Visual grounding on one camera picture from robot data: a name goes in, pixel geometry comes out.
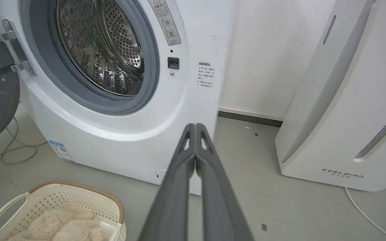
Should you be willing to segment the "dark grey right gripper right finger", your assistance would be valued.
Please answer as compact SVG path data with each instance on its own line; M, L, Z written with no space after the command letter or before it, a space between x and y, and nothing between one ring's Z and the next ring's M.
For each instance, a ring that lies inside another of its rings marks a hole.
M203 239L252 241L252 232L203 124L195 125L196 172L202 180Z

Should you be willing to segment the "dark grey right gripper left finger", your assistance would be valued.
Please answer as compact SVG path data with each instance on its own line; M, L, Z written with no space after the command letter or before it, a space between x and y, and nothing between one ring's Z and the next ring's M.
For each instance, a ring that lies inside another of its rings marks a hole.
M188 239L189 187L195 170L194 130L195 124L188 124L181 134L138 237L140 241Z

